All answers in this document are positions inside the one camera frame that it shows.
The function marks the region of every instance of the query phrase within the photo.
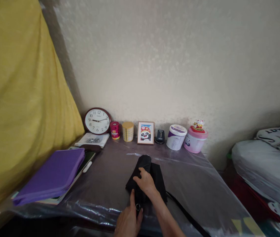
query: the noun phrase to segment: red container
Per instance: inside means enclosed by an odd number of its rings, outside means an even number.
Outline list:
[[[120,138],[120,133],[119,133],[119,122],[111,122],[110,124],[110,132],[111,132],[111,137],[114,140],[117,140]]]

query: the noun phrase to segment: brown clock frame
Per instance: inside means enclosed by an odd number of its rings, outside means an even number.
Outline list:
[[[88,112],[90,112],[90,111],[93,110],[93,109],[103,110],[103,111],[108,115],[108,118],[109,118],[108,129],[107,129],[105,132],[103,132],[103,133],[93,133],[92,131],[90,131],[90,130],[87,128],[87,125],[85,124],[86,116],[87,116]],[[105,134],[105,133],[108,133],[108,131],[109,131],[109,129],[110,129],[110,123],[111,123],[111,122],[112,122],[112,118],[111,118],[110,113],[107,112],[107,110],[105,110],[105,109],[103,109],[103,108],[95,107],[95,108],[89,109],[89,110],[86,112],[86,114],[85,114],[85,116],[84,116],[83,124],[84,124],[84,128],[85,128],[86,131],[91,132],[91,133],[93,133],[93,134],[95,134],[95,135],[103,135],[103,134]]]

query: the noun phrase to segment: hand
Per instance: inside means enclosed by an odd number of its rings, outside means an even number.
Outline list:
[[[139,233],[143,218],[143,208],[141,208],[138,218],[136,205],[134,203],[134,190],[130,195],[130,206],[123,210],[117,220],[114,237],[136,237]]]
[[[140,189],[150,198],[150,200],[156,195],[159,194],[157,191],[152,176],[144,168],[139,168],[141,179],[137,176],[133,177],[133,180],[136,181]]]

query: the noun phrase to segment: desk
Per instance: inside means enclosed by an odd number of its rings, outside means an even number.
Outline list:
[[[161,166],[166,190],[212,236],[239,236],[232,219],[240,221],[243,236],[254,236],[243,221],[250,215],[202,153],[192,154],[183,147],[173,151],[166,144],[138,145],[136,139],[127,143],[122,138],[109,138],[88,172],[82,174],[58,206],[30,203],[5,209],[25,218],[79,217],[114,228],[120,212],[129,205],[125,185],[141,155],[149,155]],[[200,235],[170,198],[167,207],[187,236]],[[141,233],[161,236],[149,204],[144,207]]]

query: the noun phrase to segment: purple notebook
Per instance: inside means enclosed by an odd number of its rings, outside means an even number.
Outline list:
[[[15,206],[67,192],[85,157],[84,148],[55,151],[13,199]]]

